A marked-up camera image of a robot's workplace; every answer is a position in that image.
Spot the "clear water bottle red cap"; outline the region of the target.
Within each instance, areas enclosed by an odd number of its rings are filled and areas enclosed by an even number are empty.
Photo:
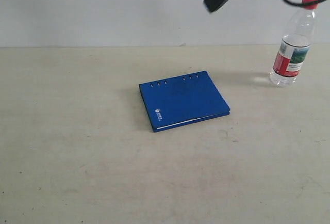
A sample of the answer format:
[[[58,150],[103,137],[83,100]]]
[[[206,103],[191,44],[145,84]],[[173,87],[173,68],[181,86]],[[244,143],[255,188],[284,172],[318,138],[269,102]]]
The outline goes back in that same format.
[[[289,20],[270,73],[275,85],[286,87],[296,81],[311,46],[317,6],[299,8]]]

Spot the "blue ring binder notebook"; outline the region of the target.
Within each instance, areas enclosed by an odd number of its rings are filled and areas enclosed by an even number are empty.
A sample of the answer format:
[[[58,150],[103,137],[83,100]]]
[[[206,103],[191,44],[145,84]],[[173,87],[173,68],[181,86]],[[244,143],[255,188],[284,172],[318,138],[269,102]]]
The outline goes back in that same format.
[[[207,71],[143,83],[139,90],[154,132],[230,114]]]

